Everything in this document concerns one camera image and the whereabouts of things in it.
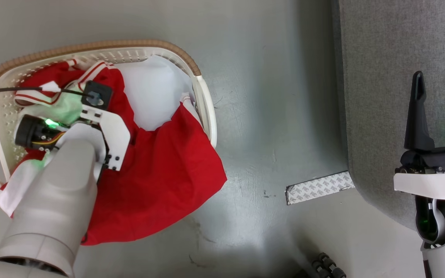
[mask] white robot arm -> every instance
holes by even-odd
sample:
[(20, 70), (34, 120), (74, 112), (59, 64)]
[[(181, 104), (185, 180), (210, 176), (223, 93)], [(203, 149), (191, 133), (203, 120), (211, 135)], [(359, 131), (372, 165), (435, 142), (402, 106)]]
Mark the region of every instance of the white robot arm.
[(74, 277), (97, 180), (102, 169), (121, 169), (130, 140), (122, 118), (106, 111), (111, 88), (89, 81), (85, 93), (80, 119), (71, 127), (29, 115), (17, 125), (15, 143), (45, 150), (50, 162), (13, 213), (0, 244), (0, 278)]
[(0, 244), (0, 278), (74, 277), (97, 196), (95, 150), (66, 141), (35, 178)]
[(445, 147), (435, 148), (428, 134), (422, 72), (413, 76), (408, 122), (395, 190), (415, 195), (416, 227), (428, 278), (445, 278)]

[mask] laundry basket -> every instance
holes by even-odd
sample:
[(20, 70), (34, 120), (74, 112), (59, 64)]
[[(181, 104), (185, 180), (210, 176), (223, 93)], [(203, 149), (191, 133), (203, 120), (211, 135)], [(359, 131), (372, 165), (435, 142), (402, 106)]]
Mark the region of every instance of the laundry basket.
[[(155, 39), (104, 41), (30, 54), (0, 65), (0, 88), (18, 86), (33, 72), (51, 63), (70, 59), (73, 55), (115, 64), (140, 62), (152, 55), (159, 55), (173, 62), (190, 76), (196, 100), (195, 107), (203, 129), (212, 146), (216, 147), (216, 115), (209, 88), (195, 61), (183, 49), (169, 42)], [(14, 104), (13, 92), (0, 93), (0, 162), (4, 174), (4, 180), (0, 178), (0, 187), (9, 180), (10, 172), (26, 154), (22, 147), (14, 143), (14, 129), (19, 110), (20, 107)]]

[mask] gray floor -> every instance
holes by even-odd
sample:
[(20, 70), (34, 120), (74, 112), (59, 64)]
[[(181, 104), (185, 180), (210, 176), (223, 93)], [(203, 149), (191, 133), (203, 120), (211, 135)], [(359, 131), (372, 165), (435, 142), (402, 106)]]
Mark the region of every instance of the gray floor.
[(85, 277), (283, 277), (311, 213), (284, 190), (346, 170), (328, 0), (0, 0), (0, 62), (101, 39), (185, 49), (211, 90), (228, 182), (141, 241), (82, 248)]

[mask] gray mat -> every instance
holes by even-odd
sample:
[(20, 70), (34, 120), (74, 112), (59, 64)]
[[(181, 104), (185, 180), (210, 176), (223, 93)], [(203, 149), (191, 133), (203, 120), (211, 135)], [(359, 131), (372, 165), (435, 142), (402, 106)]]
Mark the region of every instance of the gray mat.
[(348, 159), (370, 204), (414, 228), (414, 199), (395, 192), (411, 78), (422, 70), (428, 128), (445, 146), (445, 0), (339, 0)]

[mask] yellow wire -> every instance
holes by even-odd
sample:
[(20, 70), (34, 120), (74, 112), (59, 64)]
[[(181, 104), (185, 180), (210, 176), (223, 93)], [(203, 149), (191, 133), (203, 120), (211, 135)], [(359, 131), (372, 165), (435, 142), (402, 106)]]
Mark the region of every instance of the yellow wire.
[(49, 145), (49, 144), (53, 144), (54, 142), (58, 141), (61, 136), (63, 136), (63, 134), (65, 134), (65, 132), (61, 132), (60, 134), (58, 134), (58, 136), (56, 136), (53, 140), (51, 141), (45, 141), (45, 142), (32, 142), (32, 144), (36, 144), (36, 145)]

